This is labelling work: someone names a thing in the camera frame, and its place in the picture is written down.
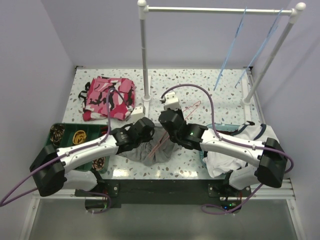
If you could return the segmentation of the pink wire hanger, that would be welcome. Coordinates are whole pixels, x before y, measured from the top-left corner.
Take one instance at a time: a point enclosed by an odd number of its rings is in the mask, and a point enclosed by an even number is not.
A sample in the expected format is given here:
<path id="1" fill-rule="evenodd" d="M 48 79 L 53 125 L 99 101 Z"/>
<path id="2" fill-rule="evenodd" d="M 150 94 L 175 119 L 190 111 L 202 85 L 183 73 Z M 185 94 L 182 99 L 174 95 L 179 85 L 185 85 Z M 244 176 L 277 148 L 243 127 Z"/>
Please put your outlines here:
<path id="1" fill-rule="evenodd" d="M 182 109 L 179 110 L 164 110 L 160 113 L 158 118 L 159 123 L 163 128 L 163 134 L 147 155 L 149 159 L 155 157 L 156 152 L 164 145 L 167 140 L 172 141 L 174 144 L 185 145 L 188 149 L 192 149 L 192 143 L 188 143 L 183 138 L 183 130 L 187 130 L 188 124 L 186 123 Z"/>

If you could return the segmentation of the grey tank top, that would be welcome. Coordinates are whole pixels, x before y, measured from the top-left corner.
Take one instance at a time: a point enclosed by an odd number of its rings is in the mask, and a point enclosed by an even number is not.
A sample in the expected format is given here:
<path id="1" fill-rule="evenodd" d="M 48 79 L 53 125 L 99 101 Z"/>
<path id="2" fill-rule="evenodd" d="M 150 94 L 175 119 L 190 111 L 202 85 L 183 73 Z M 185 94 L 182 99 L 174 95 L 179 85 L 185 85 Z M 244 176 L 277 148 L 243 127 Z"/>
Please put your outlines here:
<path id="1" fill-rule="evenodd" d="M 169 134 L 162 126 L 156 125 L 154 130 L 152 140 L 143 142 L 138 148 L 119 155 L 148 167 L 158 163 L 167 163 L 173 153 L 180 150 L 181 147 L 170 140 Z"/>

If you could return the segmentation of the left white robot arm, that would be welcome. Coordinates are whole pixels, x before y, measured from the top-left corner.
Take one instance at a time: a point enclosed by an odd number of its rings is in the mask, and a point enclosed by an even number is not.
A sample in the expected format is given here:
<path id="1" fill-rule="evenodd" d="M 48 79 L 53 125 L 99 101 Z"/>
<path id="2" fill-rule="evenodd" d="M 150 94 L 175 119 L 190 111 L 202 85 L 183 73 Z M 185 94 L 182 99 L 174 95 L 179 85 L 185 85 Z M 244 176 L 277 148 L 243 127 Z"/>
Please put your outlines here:
<path id="1" fill-rule="evenodd" d="M 29 170 L 42 197 L 60 191 L 65 175 L 77 167 L 101 157 L 115 156 L 136 149 L 153 138 L 155 124 L 147 117 L 121 128 L 108 128 L 107 134 L 70 147 L 55 149 L 52 144 L 42 148 Z"/>

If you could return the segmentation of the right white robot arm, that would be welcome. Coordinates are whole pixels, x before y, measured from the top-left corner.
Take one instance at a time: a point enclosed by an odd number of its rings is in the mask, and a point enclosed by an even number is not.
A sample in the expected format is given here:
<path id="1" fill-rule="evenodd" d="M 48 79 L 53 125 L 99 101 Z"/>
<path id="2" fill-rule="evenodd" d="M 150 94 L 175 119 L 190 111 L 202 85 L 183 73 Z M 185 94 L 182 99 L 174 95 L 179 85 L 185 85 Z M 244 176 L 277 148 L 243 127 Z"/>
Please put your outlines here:
<path id="1" fill-rule="evenodd" d="M 236 190 L 258 183 L 272 188 L 282 186 L 288 156 L 276 139 L 258 141 L 225 135 L 214 128 L 187 123 L 182 114 L 170 109 L 162 111 L 158 121 L 170 140 L 185 149 L 215 152 L 246 162 L 246 167 L 227 174 L 226 185 Z"/>

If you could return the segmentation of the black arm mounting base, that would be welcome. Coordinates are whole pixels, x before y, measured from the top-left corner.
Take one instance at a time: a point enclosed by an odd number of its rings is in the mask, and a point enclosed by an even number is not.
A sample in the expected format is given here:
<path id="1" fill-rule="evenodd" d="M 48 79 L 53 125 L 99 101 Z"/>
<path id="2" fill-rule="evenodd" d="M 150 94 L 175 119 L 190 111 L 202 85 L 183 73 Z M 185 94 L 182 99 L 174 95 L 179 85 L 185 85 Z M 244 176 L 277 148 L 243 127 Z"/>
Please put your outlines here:
<path id="1" fill-rule="evenodd" d="M 232 209 L 251 194 L 249 186 L 236 190 L 224 180 L 208 179 L 105 179 L 91 190 L 76 190 L 76 197 L 85 198 L 85 208 L 103 209 L 122 205 L 204 205 Z"/>

